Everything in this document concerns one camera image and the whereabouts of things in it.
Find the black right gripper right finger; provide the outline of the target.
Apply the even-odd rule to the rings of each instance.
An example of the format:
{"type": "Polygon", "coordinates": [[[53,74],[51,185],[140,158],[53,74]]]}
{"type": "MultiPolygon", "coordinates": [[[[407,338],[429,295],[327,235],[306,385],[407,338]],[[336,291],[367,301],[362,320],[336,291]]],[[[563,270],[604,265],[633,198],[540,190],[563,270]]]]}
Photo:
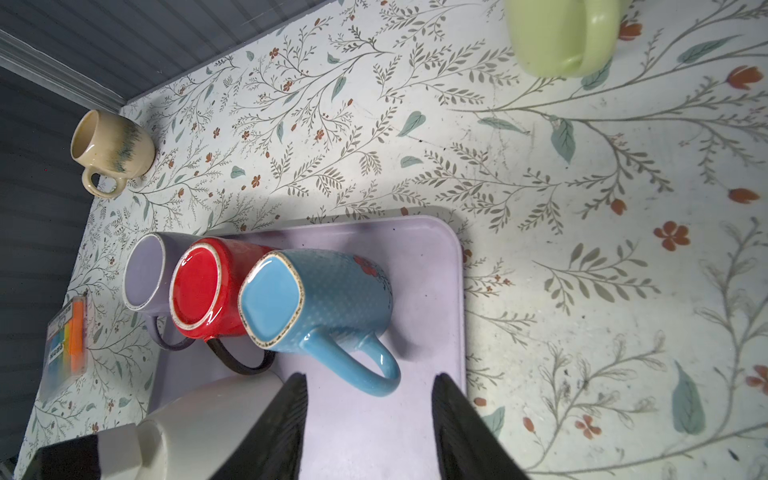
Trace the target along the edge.
{"type": "Polygon", "coordinates": [[[435,377],[431,403],[442,479],[528,478],[449,375],[435,377]]]}

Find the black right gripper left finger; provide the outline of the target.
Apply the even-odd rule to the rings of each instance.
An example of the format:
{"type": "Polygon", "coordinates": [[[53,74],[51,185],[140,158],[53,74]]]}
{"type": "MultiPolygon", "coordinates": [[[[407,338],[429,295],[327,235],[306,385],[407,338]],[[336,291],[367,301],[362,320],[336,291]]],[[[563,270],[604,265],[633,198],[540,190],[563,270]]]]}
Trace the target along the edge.
{"type": "Polygon", "coordinates": [[[298,479],[307,412],[306,375],[295,373],[212,479],[298,479]]]}

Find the white mug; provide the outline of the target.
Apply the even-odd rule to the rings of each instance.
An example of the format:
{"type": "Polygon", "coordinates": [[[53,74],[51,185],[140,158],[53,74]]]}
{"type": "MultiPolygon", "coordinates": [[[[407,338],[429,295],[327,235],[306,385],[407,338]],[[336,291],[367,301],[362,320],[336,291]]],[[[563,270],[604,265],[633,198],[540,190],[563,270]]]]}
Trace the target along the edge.
{"type": "Polygon", "coordinates": [[[196,388],[137,426],[139,479],[208,479],[234,453],[283,387],[267,372],[196,388]]]}

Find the blue polka dot mug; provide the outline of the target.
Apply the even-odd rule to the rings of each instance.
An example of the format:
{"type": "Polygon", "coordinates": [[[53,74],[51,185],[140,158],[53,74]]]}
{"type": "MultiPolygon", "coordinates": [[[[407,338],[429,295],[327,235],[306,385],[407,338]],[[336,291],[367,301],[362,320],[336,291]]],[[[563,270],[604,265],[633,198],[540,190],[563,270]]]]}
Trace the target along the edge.
{"type": "Polygon", "coordinates": [[[313,357],[372,396],[392,394],[401,370],[381,342],[391,323],[391,281],[377,263],[323,249],[275,250],[238,294],[248,336],[268,351],[313,357]]]}

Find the red mug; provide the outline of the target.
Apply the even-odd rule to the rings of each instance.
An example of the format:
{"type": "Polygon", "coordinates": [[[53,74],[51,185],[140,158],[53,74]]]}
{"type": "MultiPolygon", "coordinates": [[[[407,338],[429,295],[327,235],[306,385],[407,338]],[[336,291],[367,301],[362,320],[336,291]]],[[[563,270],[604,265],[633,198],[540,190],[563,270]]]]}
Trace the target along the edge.
{"type": "Polygon", "coordinates": [[[266,351],[250,367],[237,360],[222,342],[247,334],[238,309],[238,294],[246,276],[271,247],[241,240],[205,237],[181,256],[169,288],[171,318],[185,337],[202,340],[231,371],[259,375],[268,371],[276,354],[266,351]]]}

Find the beige speckled mug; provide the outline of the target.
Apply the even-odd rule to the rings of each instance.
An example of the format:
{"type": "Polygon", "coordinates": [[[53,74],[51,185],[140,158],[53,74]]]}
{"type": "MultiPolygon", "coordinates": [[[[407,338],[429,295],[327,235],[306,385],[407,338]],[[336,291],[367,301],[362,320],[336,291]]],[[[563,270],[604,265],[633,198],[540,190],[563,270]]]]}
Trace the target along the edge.
{"type": "Polygon", "coordinates": [[[70,142],[72,159],[84,167],[82,184],[95,197],[114,199],[129,180],[148,172],[156,156],[149,133],[136,122],[103,110],[90,110],[80,120],[70,142]],[[115,182],[105,192],[93,182],[98,174],[115,182]]]}

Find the light green mug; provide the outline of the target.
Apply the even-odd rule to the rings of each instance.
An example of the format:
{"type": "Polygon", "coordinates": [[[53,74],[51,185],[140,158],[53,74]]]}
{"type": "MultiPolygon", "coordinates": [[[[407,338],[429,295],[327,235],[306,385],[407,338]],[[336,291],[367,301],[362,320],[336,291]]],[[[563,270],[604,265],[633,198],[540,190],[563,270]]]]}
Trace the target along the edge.
{"type": "Polygon", "coordinates": [[[536,77],[591,75],[611,60],[630,3],[508,0],[505,19],[518,65],[536,77]]]}

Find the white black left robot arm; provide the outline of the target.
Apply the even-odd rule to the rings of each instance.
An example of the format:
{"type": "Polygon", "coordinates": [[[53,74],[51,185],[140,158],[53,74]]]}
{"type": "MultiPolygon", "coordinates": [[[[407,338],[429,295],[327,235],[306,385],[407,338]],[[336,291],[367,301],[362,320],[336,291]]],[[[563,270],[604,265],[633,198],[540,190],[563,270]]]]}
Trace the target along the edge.
{"type": "Polygon", "coordinates": [[[137,425],[127,424],[40,448],[23,479],[134,480],[141,466],[137,425]]]}

